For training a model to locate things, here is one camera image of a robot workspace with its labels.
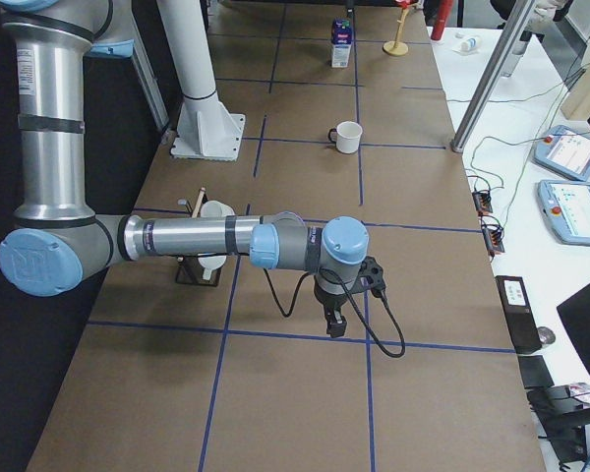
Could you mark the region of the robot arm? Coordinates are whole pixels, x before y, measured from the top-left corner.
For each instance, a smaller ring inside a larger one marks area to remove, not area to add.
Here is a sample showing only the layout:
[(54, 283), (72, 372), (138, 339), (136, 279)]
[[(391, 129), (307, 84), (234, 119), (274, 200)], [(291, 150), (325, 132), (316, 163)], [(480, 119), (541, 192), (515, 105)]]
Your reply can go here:
[(3, 27), (17, 45), (24, 201), (0, 243), (0, 268), (34, 296), (69, 291), (114, 264), (157, 256), (246, 256), (264, 270), (295, 269), (315, 280), (326, 331), (342, 336), (341, 313), (357, 293), (385, 295), (363, 223), (339, 216), (310, 227), (296, 214), (144, 219), (87, 205), (83, 59), (127, 58), (137, 29), (128, 1), (4, 1)]

